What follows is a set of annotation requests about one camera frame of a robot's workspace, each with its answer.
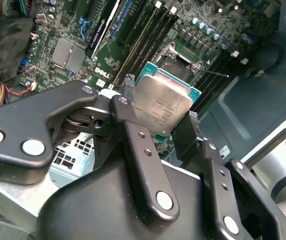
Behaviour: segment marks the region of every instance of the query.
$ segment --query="heatsink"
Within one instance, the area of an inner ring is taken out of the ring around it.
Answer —
[[[58,39],[51,62],[73,74],[77,74],[83,65],[85,57],[83,49],[60,38]]]

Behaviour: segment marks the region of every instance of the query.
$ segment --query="capacitor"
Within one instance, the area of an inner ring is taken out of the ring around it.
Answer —
[[[35,19],[35,23],[37,24],[43,24],[45,22],[44,19]]]
[[[31,67],[29,67],[29,68],[27,68],[27,69],[25,70],[25,73],[30,74],[30,73],[32,73],[32,72],[34,72],[34,71],[36,71],[36,70],[37,70],[37,67],[36,67],[36,66],[31,66]]]
[[[210,35],[210,34],[212,33],[212,31],[213,31],[213,30],[212,30],[211,28],[208,28],[208,29],[206,29],[206,34],[207,34],[207,35]]]
[[[36,14],[36,18],[43,20],[43,19],[46,19],[46,15],[44,13],[39,13],[39,14]]]
[[[237,11],[238,10],[238,5],[232,5],[230,8],[229,8],[229,10],[230,11]]]
[[[222,48],[223,50],[227,50],[227,49],[228,49],[228,46],[227,46],[226,44],[222,43],[222,44],[221,44],[221,48]]]
[[[50,11],[51,13],[54,13],[56,11],[56,8],[54,6],[50,6],[48,8],[48,11]]]
[[[242,36],[242,39],[246,42],[250,39],[250,36],[247,35],[246,33],[243,33],[241,36]]]
[[[253,39],[251,39],[251,38],[250,38],[249,40],[247,40],[247,43],[248,43],[248,44],[253,44],[253,42],[254,42],[254,41],[253,41]]]
[[[246,23],[244,23],[244,27],[245,28],[249,28],[251,26],[251,23],[249,21],[247,21]]]
[[[203,29],[205,27],[205,23],[201,22],[199,25],[198,25],[199,29]]]
[[[194,25],[198,24],[198,18],[197,18],[197,17],[193,18],[192,23],[193,23]]]
[[[219,40],[219,34],[214,34],[213,39],[214,39],[215,41]]]
[[[223,12],[223,9],[221,7],[216,6],[215,12],[221,14]]]

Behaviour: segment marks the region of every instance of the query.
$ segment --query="red wire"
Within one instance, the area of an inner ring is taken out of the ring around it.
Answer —
[[[6,90],[8,93],[10,93],[12,95],[16,95],[16,96],[20,96],[22,94],[25,94],[25,93],[29,92],[31,89],[32,89],[32,86],[30,86],[29,88],[27,88],[25,91],[22,91],[22,92],[13,92],[13,91],[10,91],[10,89],[8,87],[6,87]]]

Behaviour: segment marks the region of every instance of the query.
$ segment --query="white label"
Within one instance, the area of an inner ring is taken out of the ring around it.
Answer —
[[[105,86],[105,82],[101,79],[98,79],[96,82],[96,85],[103,88]]]
[[[227,155],[229,155],[231,153],[231,151],[229,150],[228,146],[224,146],[220,151],[219,154],[221,155],[221,158],[226,158]]]

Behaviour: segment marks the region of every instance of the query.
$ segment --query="blue pcie slot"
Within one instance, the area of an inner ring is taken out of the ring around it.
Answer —
[[[127,10],[129,8],[129,6],[131,5],[131,3],[132,3],[132,0],[127,0],[122,13],[120,14],[120,17],[118,18],[117,22],[115,23],[114,29],[111,31],[111,34],[110,34],[111,38],[113,38],[115,36],[116,32],[118,31],[120,25],[122,24],[122,21],[125,18]]]

